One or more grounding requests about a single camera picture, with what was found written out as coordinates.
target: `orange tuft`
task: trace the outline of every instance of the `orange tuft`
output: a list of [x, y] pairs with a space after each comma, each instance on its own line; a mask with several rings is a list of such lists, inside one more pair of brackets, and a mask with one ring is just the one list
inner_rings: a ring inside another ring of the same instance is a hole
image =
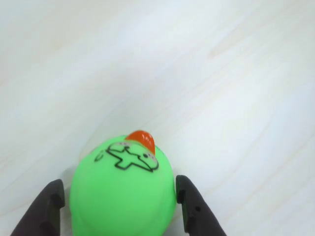
[[141, 143], [143, 146], [145, 146], [150, 152], [152, 152], [154, 155], [156, 154], [156, 146], [154, 144], [154, 139], [146, 131], [137, 130], [133, 133], [129, 134], [125, 140], [134, 140], [139, 143]]

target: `green rubber toy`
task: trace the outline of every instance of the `green rubber toy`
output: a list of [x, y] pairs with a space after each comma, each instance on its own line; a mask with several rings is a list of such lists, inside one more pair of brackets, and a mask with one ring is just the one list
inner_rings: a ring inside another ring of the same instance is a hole
[[152, 136], [110, 139], [79, 164], [71, 184], [74, 236], [160, 236], [175, 210], [171, 166]]

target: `white table surface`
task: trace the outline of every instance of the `white table surface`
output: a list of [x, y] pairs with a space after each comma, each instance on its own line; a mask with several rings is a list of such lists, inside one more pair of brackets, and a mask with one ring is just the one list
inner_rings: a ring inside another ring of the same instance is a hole
[[[149, 131], [229, 236], [315, 233], [314, 0], [1, 0], [0, 235]], [[68, 206], [62, 235], [70, 236]], [[166, 236], [184, 235], [178, 205]]]

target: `white wood grain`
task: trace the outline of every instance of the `white wood grain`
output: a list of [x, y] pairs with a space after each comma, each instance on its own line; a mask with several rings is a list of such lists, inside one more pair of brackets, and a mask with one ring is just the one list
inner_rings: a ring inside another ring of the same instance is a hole
[[[0, 235], [136, 129], [228, 235], [314, 235], [315, 1], [0, 3]], [[184, 234], [178, 206], [165, 235]]]

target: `orange crest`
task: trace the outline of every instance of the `orange crest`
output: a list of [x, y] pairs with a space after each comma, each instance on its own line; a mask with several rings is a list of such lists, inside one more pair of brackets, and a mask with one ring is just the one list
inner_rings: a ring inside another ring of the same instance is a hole
[[145, 146], [150, 152], [152, 152], [154, 155], [156, 154], [156, 146], [154, 144], [154, 139], [148, 132], [137, 130], [133, 133], [129, 134], [125, 140], [134, 140], [139, 143], [141, 143], [143, 146]]

